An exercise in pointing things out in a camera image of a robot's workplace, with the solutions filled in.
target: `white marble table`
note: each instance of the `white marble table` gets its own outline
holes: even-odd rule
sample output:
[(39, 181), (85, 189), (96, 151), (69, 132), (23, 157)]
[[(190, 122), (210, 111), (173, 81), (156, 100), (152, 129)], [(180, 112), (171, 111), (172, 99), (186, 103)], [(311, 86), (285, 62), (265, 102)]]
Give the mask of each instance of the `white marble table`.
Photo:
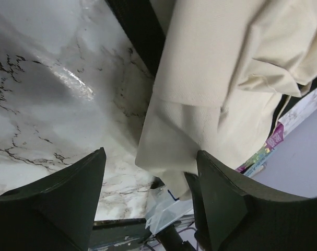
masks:
[[(166, 31), (173, 1), (152, 3)], [(0, 194), (104, 147), (96, 220), (144, 217), (152, 177), (134, 159), (152, 83), (105, 1), (0, 0)], [(281, 122), (316, 107), (317, 90)]]

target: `cream fabric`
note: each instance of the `cream fabric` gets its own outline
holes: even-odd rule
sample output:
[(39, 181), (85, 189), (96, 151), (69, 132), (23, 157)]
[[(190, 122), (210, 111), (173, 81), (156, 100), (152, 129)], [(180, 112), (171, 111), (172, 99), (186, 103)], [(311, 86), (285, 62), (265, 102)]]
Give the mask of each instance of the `cream fabric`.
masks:
[(198, 150), (237, 168), (316, 76), (317, 0), (178, 0), (136, 164), (185, 196)]

